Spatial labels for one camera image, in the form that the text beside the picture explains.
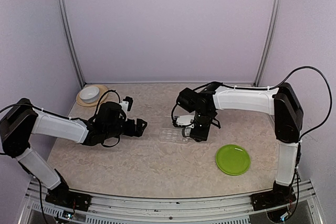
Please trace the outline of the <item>clear plastic pill organizer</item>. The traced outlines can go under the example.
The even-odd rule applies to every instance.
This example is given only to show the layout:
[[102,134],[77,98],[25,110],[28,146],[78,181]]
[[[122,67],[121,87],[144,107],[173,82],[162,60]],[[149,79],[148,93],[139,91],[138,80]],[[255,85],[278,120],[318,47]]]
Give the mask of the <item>clear plastic pill organizer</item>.
[[188,138],[182,135],[182,129],[174,127],[169,116],[162,117],[159,140],[167,143],[180,144],[186,144],[188,142]]

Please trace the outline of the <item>orange label pill bottle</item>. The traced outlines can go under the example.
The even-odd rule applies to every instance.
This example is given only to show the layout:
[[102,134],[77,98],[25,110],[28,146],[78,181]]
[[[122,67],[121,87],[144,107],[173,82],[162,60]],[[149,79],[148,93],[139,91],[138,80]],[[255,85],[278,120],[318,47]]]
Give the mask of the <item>orange label pill bottle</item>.
[[192,127],[184,127],[183,129],[182,129],[182,136],[184,137],[184,138],[187,138],[187,139],[191,139],[192,137],[191,137],[191,130],[192,130]]

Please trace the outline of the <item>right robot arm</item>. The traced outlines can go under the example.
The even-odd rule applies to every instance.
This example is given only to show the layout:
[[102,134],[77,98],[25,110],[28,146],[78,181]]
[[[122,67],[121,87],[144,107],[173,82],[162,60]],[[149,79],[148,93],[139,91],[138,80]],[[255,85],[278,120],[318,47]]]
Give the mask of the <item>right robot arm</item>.
[[289,196],[288,188],[299,164],[302,138],[327,121],[323,119],[306,132],[301,131],[303,108],[286,79],[273,87],[238,87],[213,81],[194,89],[183,89],[174,106],[187,111],[188,115],[171,114],[173,126],[181,128],[187,137],[197,142],[207,140],[212,125],[221,126],[216,118],[219,110],[244,110],[273,116],[275,136],[279,141],[275,189],[268,194],[273,205],[281,204]]

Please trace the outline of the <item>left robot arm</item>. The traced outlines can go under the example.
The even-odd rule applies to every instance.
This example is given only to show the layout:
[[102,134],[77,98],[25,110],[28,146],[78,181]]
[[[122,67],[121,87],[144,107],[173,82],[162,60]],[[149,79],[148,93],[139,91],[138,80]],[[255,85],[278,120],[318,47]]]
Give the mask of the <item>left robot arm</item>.
[[1,142],[4,155],[16,159],[20,165],[35,176],[60,204],[73,201],[73,193],[55,169],[52,169],[30,145],[32,134],[47,135],[73,141],[84,146],[102,145],[105,140],[121,136],[141,137],[147,127],[143,119],[130,119],[133,99],[125,97],[117,102],[98,100],[92,117],[70,118],[61,116],[31,104],[27,98],[20,99],[1,111]]

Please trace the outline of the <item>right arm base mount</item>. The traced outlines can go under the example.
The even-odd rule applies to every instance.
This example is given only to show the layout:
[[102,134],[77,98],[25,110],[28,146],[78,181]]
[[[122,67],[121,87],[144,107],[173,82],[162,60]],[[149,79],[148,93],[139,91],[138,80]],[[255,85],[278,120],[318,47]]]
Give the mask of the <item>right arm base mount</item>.
[[297,200],[292,184],[289,186],[273,184],[272,190],[255,193],[250,196],[254,211],[282,206]]

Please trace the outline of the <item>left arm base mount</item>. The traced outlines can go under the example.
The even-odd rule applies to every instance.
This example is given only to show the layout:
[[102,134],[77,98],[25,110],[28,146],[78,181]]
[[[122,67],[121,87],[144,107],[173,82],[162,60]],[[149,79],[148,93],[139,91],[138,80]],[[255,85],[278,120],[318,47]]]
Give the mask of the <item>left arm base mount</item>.
[[87,212],[91,198],[89,194],[71,191],[68,187],[58,185],[56,188],[48,190],[45,201],[72,210]]

